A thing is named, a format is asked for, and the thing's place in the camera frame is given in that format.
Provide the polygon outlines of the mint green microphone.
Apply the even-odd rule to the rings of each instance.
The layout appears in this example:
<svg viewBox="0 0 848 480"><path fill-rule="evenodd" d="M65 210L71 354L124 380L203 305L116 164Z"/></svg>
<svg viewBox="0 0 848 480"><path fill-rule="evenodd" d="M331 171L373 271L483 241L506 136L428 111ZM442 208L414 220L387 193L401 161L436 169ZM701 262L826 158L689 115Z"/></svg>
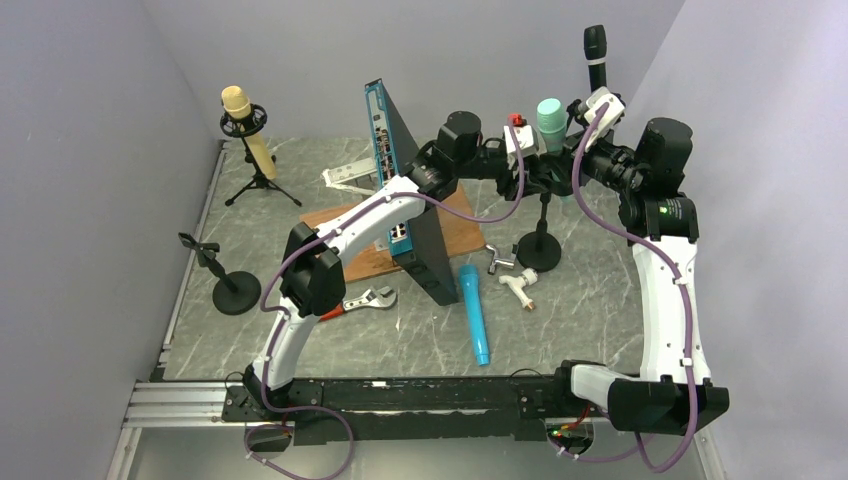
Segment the mint green microphone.
<svg viewBox="0 0 848 480"><path fill-rule="evenodd" d="M540 156L543 170L552 180L553 194L565 199L573 194L571 160L563 155L570 125L565 107L556 98L546 98L537 105L536 121L546 149Z"/></svg>

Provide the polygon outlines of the black stand of green microphone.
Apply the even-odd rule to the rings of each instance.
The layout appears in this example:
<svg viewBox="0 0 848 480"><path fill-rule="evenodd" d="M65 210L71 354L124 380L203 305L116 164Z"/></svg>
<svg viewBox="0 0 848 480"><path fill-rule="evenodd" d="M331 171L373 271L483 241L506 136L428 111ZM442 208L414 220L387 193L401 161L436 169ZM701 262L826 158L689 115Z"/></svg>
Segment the black stand of green microphone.
<svg viewBox="0 0 848 480"><path fill-rule="evenodd" d="M534 231L522 236L518 242L516 259L525 268L537 272L553 270L560 262L562 248L559 241L548 231L548 206L552 195L540 195L541 211Z"/></svg>

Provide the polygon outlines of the blue microphone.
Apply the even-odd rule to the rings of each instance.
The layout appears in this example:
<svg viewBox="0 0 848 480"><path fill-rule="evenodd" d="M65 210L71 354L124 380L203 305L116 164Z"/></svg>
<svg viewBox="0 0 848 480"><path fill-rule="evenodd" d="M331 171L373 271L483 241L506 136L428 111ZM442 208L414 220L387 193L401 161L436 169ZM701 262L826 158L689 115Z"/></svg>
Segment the blue microphone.
<svg viewBox="0 0 848 480"><path fill-rule="evenodd" d="M477 268L471 264L462 265L459 268L458 280L463 293L472 351L476 363L478 366L487 366L490 364L490 352L480 300Z"/></svg>

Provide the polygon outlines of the black microphone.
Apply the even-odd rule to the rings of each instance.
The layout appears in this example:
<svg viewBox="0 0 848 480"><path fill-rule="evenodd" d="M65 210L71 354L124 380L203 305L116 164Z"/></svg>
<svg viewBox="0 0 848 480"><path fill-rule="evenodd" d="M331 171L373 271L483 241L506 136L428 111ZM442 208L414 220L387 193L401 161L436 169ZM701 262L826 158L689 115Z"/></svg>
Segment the black microphone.
<svg viewBox="0 0 848 480"><path fill-rule="evenodd" d="M588 66L590 90L594 92L606 87L607 37L603 25L593 25L584 30L583 51Z"/></svg>

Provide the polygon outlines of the black round-base mic stand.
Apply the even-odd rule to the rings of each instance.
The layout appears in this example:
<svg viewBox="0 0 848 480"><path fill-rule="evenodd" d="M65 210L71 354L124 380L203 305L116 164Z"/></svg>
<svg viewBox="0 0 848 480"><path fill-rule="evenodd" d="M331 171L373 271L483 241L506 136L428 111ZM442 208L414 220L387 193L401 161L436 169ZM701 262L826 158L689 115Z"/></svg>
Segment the black round-base mic stand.
<svg viewBox="0 0 848 480"><path fill-rule="evenodd" d="M195 253L197 263L207 269L217 282L213 288L212 301L215 309L228 316L237 316L251 310L259 301L262 286L258 278L247 271L227 272L217 259L220 245L215 242L199 242L192 235L178 233L181 244Z"/></svg>

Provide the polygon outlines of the black stand with shock mount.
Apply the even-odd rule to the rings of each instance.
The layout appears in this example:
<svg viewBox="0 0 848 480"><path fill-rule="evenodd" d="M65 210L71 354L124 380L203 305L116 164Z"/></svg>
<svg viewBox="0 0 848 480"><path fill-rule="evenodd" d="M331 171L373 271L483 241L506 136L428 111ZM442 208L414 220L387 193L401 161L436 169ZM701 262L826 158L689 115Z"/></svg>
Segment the black stand with shock mount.
<svg viewBox="0 0 848 480"><path fill-rule="evenodd" d="M586 103L581 99L573 100L567 107L568 117L574 121L585 122L585 113L588 110Z"/></svg>

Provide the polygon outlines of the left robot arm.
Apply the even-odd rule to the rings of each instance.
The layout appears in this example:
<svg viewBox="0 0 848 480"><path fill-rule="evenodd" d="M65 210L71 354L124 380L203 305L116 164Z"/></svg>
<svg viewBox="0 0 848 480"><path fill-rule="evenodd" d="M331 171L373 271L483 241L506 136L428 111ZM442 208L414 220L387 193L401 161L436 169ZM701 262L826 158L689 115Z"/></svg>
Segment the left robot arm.
<svg viewBox="0 0 848 480"><path fill-rule="evenodd" d="M482 178L486 159L480 150L477 118L467 111L451 114L444 141L423 147L410 167L346 213L316 227L299 223L289 233L283 260L262 288L258 307L276 316L262 353L248 366L244 384L248 407L264 420L290 410L289 391L296 367L319 318L342 302L344 269L381 234L439 209L475 224L509 218L520 201L540 184L534 168L538 135L518 114L504 127L503 148L489 151L493 179L509 209L500 216L475 217L446 204L461 178Z"/></svg>

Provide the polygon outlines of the black tripod mic stand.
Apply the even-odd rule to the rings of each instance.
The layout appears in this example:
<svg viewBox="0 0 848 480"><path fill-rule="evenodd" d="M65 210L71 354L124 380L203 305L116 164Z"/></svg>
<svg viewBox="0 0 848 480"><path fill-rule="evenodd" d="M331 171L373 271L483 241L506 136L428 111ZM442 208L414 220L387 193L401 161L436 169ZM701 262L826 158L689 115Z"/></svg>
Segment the black tripod mic stand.
<svg viewBox="0 0 848 480"><path fill-rule="evenodd" d="M292 196L289 192L277 185L272 179L261 170L257 163L253 150L247 142L249 134L259 134L267 123L266 110L257 104L248 102L247 113L239 119L236 119L231 113L225 112L219 121L219 127L222 133L230 138L240 140L245 147L244 162L253 166L254 174L252 179L242 187L236 194L225 201L225 206L232 206L235 201L248 190L271 190L277 191L288 197L297 207L302 206L302 202Z"/></svg>

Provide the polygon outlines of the beige microphone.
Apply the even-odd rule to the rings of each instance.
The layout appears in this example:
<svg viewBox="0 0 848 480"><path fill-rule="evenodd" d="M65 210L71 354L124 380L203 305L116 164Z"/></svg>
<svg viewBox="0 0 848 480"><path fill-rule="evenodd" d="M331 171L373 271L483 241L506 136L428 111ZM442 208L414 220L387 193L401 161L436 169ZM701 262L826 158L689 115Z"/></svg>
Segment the beige microphone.
<svg viewBox="0 0 848 480"><path fill-rule="evenodd" d="M267 112L253 103L245 91L236 85L225 87L220 95L224 113L219 127L230 138L240 140L245 147L247 162L252 163L266 179L277 177L277 169L261 131L267 123Z"/></svg>

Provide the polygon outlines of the chrome faucet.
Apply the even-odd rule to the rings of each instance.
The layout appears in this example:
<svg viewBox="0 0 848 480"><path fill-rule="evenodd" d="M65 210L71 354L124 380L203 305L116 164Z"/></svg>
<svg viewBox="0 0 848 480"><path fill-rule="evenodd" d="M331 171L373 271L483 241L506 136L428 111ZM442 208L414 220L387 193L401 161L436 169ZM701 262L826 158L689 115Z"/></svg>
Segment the chrome faucet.
<svg viewBox="0 0 848 480"><path fill-rule="evenodd" d="M487 267L487 273L489 275L494 275L499 267L510 270L515 267L517 252L519 249L517 244L513 244L507 254L501 254L499 249L490 243L487 243L484 248L491 254L491 260Z"/></svg>

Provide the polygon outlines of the white plastic faucet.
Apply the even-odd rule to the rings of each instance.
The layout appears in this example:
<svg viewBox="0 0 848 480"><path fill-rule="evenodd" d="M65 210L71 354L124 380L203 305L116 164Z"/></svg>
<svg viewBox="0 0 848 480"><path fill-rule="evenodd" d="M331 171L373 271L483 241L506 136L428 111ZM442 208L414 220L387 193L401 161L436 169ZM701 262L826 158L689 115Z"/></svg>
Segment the white plastic faucet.
<svg viewBox="0 0 848 480"><path fill-rule="evenodd" d="M533 268L524 269L518 276L501 275L498 282L507 286L518 298L523 309L533 311L534 301L526 294L525 289L538 281L538 274Z"/></svg>

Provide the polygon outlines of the wooden board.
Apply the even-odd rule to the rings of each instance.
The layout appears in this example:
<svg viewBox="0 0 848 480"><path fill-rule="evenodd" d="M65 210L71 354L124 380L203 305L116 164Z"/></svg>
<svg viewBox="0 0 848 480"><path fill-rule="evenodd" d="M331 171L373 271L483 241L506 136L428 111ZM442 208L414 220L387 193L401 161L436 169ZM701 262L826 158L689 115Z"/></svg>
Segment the wooden board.
<svg viewBox="0 0 848 480"><path fill-rule="evenodd" d="M445 203L464 214L472 214L471 205L461 184L458 185L456 192L446 199ZM316 227L346 213L356 205L357 202L316 210L302 214L299 220L310 227ZM449 258L472 253L484 247L484 236L478 224L453 216L442 209L438 210L438 218ZM392 260L387 250L378 251L374 245L371 245L345 267L344 275L346 282L352 283L401 269L402 267Z"/></svg>

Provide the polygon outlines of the blue black network switch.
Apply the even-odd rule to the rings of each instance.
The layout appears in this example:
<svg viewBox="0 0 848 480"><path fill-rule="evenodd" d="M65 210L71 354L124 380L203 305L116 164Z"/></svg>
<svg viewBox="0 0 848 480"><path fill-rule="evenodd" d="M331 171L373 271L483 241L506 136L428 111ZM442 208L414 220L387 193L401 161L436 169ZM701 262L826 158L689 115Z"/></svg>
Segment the blue black network switch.
<svg viewBox="0 0 848 480"><path fill-rule="evenodd" d="M384 186L409 169L418 146L394 105L383 80L364 86L375 151L378 185ZM440 306L459 301L438 213L429 208L420 216L401 222L387 234L394 263Z"/></svg>

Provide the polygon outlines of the metal bracket holder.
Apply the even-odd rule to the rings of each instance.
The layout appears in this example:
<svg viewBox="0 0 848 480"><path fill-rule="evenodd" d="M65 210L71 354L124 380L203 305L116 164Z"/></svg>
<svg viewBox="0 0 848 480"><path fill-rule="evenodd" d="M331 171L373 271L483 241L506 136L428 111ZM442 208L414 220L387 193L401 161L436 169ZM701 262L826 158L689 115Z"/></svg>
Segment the metal bracket holder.
<svg viewBox="0 0 848 480"><path fill-rule="evenodd" d="M374 158L363 158L324 169L321 176L328 188L362 195L365 198L379 189L377 162Z"/></svg>

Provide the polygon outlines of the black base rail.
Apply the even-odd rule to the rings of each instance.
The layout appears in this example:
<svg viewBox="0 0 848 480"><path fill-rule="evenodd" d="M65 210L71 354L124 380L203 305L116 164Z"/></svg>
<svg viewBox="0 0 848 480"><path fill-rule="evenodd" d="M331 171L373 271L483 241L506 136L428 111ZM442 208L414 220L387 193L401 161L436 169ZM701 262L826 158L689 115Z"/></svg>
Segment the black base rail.
<svg viewBox="0 0 848 480"><path fill-rule="evenodd" d="M266 407L258 383L225 388L226 423L284 423L297 446L348 439L507 437L543 441L549 427L579 418L586 401L550 375L296 379Z"/></svg>

